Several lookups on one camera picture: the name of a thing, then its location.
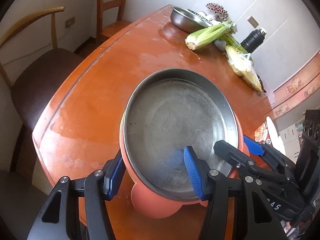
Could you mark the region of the red instant noodle cup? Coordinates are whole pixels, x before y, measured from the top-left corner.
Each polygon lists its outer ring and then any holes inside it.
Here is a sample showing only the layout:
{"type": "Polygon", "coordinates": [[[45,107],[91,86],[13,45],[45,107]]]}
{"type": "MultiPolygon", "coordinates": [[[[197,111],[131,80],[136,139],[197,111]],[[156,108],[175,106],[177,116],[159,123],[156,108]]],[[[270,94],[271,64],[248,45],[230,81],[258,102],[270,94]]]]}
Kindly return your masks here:
{"type": "Polygon", "coordinates": [[[254,132],[254,140],[261,144],[271,144],[267,123],[262,123],[254,132]]]}

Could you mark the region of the round metal pan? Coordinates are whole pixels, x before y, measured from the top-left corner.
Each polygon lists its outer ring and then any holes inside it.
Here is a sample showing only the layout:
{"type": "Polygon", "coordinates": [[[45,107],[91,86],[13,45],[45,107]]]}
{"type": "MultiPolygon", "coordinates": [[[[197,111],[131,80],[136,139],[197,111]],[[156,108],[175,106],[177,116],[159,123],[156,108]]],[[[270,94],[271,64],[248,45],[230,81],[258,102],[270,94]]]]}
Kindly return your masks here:
{"type": "Polygon", "coordinates": [[[239,145],[235,114],[222,92],[204,76],[168,68],[146,77],[133,91],[123,119],[125,153],[135,175],[162,197],[189,202],[197,196],[183,162],[191,146],[198,158],[224,175],[231,166],[214,145],[239,145]]]}

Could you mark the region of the orange bear-shaped plate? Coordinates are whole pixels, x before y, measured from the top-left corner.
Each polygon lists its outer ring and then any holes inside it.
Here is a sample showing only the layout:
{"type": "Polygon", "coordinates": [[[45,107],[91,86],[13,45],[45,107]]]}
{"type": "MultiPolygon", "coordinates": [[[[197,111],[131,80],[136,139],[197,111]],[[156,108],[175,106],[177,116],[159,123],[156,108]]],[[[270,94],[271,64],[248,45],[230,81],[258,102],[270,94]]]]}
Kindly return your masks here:
{"type": "Polygon", "coordinates": [[[204,207],[208,205],[207,201],[192,200],[187,202],[182,202],[178,200],[167,199],[165,197],[156,194],[146,185],[135,174],[124,145],[124,118],[121,119],[120,129],[119,129],[119,144],[121,150],[121,156],[127,172],[133,181],[133,187],[131,189],[131,202],[135,210],[140,212],[146,217],[160,219],[166,218],[175,214],[184,205],[200,204],[204,207]]]}

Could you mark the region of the white shelf cabinet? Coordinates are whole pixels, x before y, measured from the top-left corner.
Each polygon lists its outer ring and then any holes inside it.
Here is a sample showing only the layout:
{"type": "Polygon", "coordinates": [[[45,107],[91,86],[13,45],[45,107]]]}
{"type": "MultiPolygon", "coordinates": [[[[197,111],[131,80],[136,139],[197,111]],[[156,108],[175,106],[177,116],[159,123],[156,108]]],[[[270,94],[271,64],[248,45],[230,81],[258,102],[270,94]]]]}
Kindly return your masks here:
{"type": "Polygon", "coordinates": [[[285,155],[294,163],[297,162],[302,145],[303,123],[300,121],[279,132],[284,143],[285,155]]]}

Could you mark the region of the hello kitty folding screen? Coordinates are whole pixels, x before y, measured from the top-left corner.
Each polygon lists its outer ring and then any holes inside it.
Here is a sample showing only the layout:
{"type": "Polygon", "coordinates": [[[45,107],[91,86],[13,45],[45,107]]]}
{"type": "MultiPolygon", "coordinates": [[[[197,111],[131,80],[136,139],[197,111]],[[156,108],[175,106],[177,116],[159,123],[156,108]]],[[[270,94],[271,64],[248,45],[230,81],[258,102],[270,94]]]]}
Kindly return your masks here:
{"type": "Polygon", "coordinates": [[[296,74],[273,91],[275,119],[296,108],[319,90],[319,51],[296,74]]]}

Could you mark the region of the black tray on table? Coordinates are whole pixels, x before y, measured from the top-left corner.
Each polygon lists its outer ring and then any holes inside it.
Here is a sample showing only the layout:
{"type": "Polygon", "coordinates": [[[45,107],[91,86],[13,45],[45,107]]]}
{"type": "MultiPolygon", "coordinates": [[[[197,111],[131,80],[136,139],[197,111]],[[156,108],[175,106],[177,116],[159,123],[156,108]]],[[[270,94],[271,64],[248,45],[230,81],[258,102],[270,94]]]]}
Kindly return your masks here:
{"type": "Polygon", "coordinates": [[[264,93],[267,93],[267,91],[266,91],[265,88],[264,88],[263,81],[262,81],[261,77],[260,77],[258,74],[257,74],[257,78],[258,78],[258,80],[259,80],[259,82],[260,82],[261,91],[264,92],[264,93]]]}

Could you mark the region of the yellow plastic food bag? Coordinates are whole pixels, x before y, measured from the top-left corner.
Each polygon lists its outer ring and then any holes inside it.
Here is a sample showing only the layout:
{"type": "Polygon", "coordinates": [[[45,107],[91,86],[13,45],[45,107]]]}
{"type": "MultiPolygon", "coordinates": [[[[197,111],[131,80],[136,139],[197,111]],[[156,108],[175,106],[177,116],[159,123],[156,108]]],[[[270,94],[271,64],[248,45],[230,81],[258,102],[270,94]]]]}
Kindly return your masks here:
{"type": "Polygon", "coordinates": [[[250,60],[250,54],[244,54],[232,46],[225,46],[225,54],[233,72],[243,78],[253,89],[262,92],[262,85],[250,60]]]}

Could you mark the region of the black thermos bottle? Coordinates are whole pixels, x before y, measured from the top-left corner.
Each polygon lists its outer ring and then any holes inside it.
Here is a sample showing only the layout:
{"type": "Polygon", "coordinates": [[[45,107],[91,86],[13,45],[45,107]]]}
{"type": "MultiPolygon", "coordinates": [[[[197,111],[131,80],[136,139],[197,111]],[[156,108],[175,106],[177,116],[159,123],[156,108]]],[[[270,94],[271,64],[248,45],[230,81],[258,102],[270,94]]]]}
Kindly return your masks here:
{"type": "Polygon", "coordinates": [[[266,34],[264,28],[255,29],[240,44],[248,53],[253,53],[263,43],[266,34]]]}

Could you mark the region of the celery bunch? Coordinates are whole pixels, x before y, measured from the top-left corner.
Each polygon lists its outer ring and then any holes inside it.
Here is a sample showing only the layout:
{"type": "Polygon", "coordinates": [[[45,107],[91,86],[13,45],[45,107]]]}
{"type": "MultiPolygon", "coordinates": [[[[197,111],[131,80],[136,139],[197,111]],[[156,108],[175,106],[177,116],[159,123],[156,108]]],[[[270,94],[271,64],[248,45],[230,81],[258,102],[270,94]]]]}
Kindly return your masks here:
{"type": "Polygon", "coordinates": [[[186,37],[185,45],[192,51],[201,49],[231,31],[233,27],[233,21],[227,20],[220,24],[197,30],[186,37]]]}
{"type": "Polygon", "coordinates": [[[247,54],[247,50],[233,37],[230,33],[225,33],[220,36],[220,39],[225,41],[228,46],[234,47],[236,50],[247,54]]]}

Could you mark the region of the steel basin at back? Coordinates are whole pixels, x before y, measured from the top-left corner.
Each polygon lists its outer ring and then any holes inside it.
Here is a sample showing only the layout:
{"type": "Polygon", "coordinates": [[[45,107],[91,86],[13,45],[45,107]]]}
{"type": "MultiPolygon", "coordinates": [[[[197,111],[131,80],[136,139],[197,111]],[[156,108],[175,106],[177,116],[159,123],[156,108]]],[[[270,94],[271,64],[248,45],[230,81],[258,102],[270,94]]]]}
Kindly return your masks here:
{"type": "Polygon", "coordinates": [[[211,26],[210,23],[198,14],[181,7],[172,7],[170,20],[174,26],[189,34],[211,26]]]}

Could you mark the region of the wooden slat-back chair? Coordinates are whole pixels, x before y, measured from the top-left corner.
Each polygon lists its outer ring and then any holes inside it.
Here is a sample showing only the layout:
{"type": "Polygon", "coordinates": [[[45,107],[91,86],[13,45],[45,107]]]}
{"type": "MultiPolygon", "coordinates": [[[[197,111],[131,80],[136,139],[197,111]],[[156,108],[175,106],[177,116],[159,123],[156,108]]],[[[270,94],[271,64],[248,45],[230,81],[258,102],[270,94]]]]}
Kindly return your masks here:
{"type": "Polygon", "coordinates": [[[97,0],[96,37],[90,37],[75,53],[80,55],[100,45],[131,24],[123,19],[126,0],[97,0]]]}

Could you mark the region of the wall power socket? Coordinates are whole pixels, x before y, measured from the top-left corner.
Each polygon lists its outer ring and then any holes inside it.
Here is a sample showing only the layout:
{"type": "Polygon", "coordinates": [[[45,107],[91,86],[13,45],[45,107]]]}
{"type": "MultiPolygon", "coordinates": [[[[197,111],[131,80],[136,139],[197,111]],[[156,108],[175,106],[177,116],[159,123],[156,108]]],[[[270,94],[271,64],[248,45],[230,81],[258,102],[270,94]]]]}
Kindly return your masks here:
{"type": "Polygon", "coordinates": [[[75,17],[71,17],[65,21],[65,28],[70,28],[75,23],[75,17]]]}

